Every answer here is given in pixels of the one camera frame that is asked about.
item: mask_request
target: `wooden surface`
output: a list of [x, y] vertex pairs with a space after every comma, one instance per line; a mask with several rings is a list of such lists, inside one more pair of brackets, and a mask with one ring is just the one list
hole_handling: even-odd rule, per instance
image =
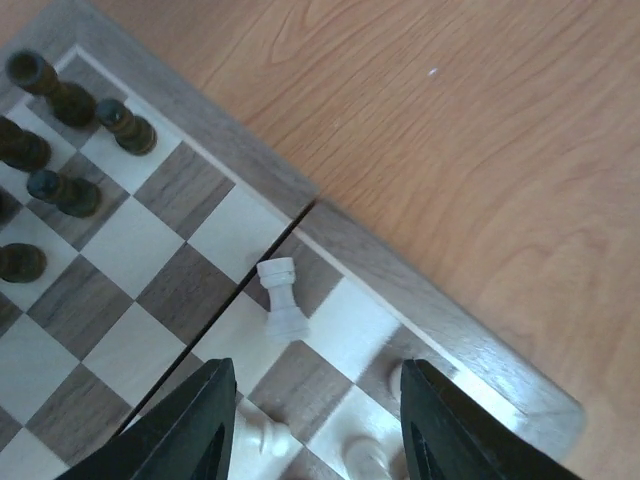
[[96, 3], [582, 402], [572, 469], [636, 475], [634, 2]]

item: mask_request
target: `white chess square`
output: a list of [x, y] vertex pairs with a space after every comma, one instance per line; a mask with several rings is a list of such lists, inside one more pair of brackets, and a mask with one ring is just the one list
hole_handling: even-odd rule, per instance
[[129, 197], [85, 245], [82, 255], [135, 299], [182, 243], [176, 232]]
[[[14, 107], [7, 114], [7, 117], [16, 122], [21, 128], [40, 135], [49, 142], [51, 159], [47, 164], [47, 169], [58, 171], [76, 153], [76, 149], [69, 142], [38, 118], [24, 104], [20, 103]], [[6, 163], [0, 162], [0, 185], [22, 204], [26, 204], [31, 200], [31, 195], [27, 192], [28, 178], [28, 173], [16, 170]]]
[[285, 228], [282, 220], [236, 185], [189, 244], [239, 283]]
[[0, 280], [0, 292], [26, 312], [69, 266], [78, 252], [26, 208], [0, 231], [0, 245], [10, 243], [35, 245], [47, 257], [44, 273], [33, 282], [22, 284]]
[[118, 146], [113, 134], [99, 128], [80, 152], [133, 195], [180, 144], [180, 138], [172, 133], [161, 117], [147, 110], [135, 98], [129, 98], [125, 105], [155, 128], [157, 144], [153, 150], [146, 155], [131, 155]]
[[362, 436], [379, 442], [389, 461], [403, 448], [400, 421], [354, 385], [307, 448], [343, 478], [349, 478], [343, 452], [350, 441]]
[[134, 303], [83, 363], [129, 405], [137, 405], [184, 349], [158, 320]]
[[399, 326], [388, 310], [343, 278], [311, 316], [305, 342], [355, 382]]
[[0, 405], [24, 425], [78, 363], [40, 325], [22, 315], [0, 338]]
[[51, 480], [68, 468], [24, 428], [0, 451], [0, 478], [4, 480]]
[[204, 362], [230, 357], [238, 390], [249, 395], [286, 348], [265, 335], [266, 322], [267, 312], [241, 292], [196, 344], [193, 353]]
[[[268, 420], [267, 415], [246, 398], [238, 405], [237, 415], [243, 415], [255, 425]], [[252, 443], [242, 432], [234, 431], [229, 480], [278, 480], [302, 449], [302, 444], [292, 435], [289, 435], [288, 442], [290, 446], [287, 453], [275, 457], [268, 451], [261, 454], [256, 443]]]

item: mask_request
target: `black chess piece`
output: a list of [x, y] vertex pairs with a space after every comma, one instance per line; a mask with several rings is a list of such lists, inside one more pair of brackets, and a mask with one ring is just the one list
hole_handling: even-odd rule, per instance
[[118, 145], [132, 155], [145, 155], [156, 145], [156, 131], [151, 124], [115, 98], [100, 100], [96, 117], [113, 133]]
[[100, 189], [83, 179], [68, 178], [51, 170], [39, 170], [27, 181], [29, 194], [52, 203], [58, 210], [73, 217], [88, 217], [100, 205]]
[[77, 83], [61, 82], [54, 68], [31, 50], [12, 54], [5, 66], [11, 82], [33, 95], [42, 95], [53, 115], [70, 127], [85, 127], [93, 120], [96, 101]]
[[12, 243], [0, 247], [0, 278], [11, 283], [29, 283], [40, 278], [47, 257], [38, 247]]
[[23, 172], [44, 168], [51, 158], [47, 141], [0, 116], [0, 159]]

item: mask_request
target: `chess piece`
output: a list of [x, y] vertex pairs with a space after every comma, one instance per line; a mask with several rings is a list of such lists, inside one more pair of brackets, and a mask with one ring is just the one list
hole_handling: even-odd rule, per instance
[[132, 155], [145, 155], [156, 146], [156, 131], [151, 124], [115, 98], [100, 100], [96, 117], [113, 133], [118, 145]]
[[236, 410], [233, 426], [234, 442], [246, 442], [258, 448], [260, 455], [284, 457], [291, 447], [291, 431], [284, 423], [265, 418], [257, 423]]
[[351, 441], [342, 457], [350, 480], [392, 480], [381, 445], [369, 437]]
[[0, 278], [11, 283], [28, 283], [40, 278], [47, 257], [38, 247], [12, 243], [0, 247]]
[[93, 215], [100, 204], [100, 190], [83, 178], [68, 178], [51, 170], [39, 170], [27, 181], [29, 194], [52, 203], [73, 217]]
[[47, 141], [0, 116], [0, 159], [23, 172], [44, 168], [51, 158]]
[[402, 376], [402, 362], [395, 366], [389, 375], [389, 391], [391, 396], [400, 401], [400, 378]]
[[9, 80], [32, 95], [46, 98], [53, 116], [70, 127], [85, 127], [92, 120], [96, 101], [77, 83], [61, 82], [54, 68], [31, 50], [15, 52], [5, 67]]
[[269, 292], [267, 335], [276, 341], [292, 342], [309, 335], [309, 321], [293, 298], [296, 279], [293, 259], [276, 258], [258, 264], [260, 283]]

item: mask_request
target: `toppled white piece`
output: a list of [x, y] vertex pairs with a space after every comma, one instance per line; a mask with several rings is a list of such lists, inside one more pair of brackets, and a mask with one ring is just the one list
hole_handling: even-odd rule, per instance
[[359, 437], [344, 449], [343, 462], [350, 480], [391, 480], [389, 459], [373, 438]]
[[279, 342], [302, 340], [309, 335], [309, 321], [295, 298], [293, 282], [295, 267], [291, 257], [275, 258], [258, 264], [260, 283], [269, 292], [271, 304], [267, 316], [267, 335]]
[[260, 455], [266, 453], [274, 457], [284, 457], [291, 447], [289, 427], [269, 418], [257, 422], [256, 419], [248, 419], [240, 410], [236, 410], [233, 430], [234, 443], [254, 445]]

